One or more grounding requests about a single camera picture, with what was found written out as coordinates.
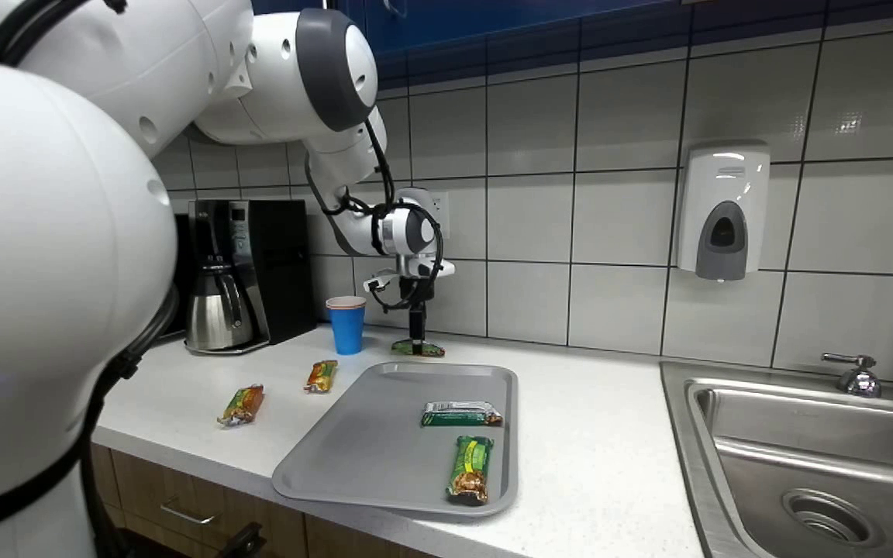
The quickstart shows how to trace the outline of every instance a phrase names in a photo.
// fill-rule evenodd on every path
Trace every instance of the coffee maker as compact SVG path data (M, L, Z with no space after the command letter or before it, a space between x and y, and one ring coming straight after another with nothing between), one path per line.
M316 326L304 201L199 201L190 354L252 354Z

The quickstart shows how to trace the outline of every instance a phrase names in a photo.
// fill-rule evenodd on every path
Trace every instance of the blue cup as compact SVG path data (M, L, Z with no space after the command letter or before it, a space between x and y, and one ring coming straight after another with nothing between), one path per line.
M336 354L360 354L362 349L362 298L328 298L328 326L336 339Z

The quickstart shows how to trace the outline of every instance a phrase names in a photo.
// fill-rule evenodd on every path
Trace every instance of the white tiled wall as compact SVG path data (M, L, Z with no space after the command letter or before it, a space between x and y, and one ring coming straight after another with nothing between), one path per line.
M781 368L861 349L893 378L893 20L425 83L382 110L400 185L450 213L433 332ZM684 150L745 140L776 156L763 272L702 282L673 255ZM342 255L302 158L187 136L159 167L176 201L308 197L321 298L360 291L393 262Z

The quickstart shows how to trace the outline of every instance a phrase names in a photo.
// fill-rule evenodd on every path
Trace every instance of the sink basin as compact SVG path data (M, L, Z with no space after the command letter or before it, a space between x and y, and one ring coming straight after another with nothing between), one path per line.
M893 399L663 364L706 556L893 558Z

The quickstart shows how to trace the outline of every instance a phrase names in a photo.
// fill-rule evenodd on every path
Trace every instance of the kitchen counter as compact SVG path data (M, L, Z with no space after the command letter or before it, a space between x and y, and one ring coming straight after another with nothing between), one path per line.
M518 374L520 476L500 516L448 524L282 499L269 485L273 469L362 368L393 358L393 339L369 332L362 354L342 355L328 395L304 393L309 364L333 355L328 328L249 355L190 355L182 345L162 345L109 393L97 443L430 556L702 556L658 363L587 349L438 339L448 363ZM223 432L218 414L241 384L266 387L264 409L254 425Z

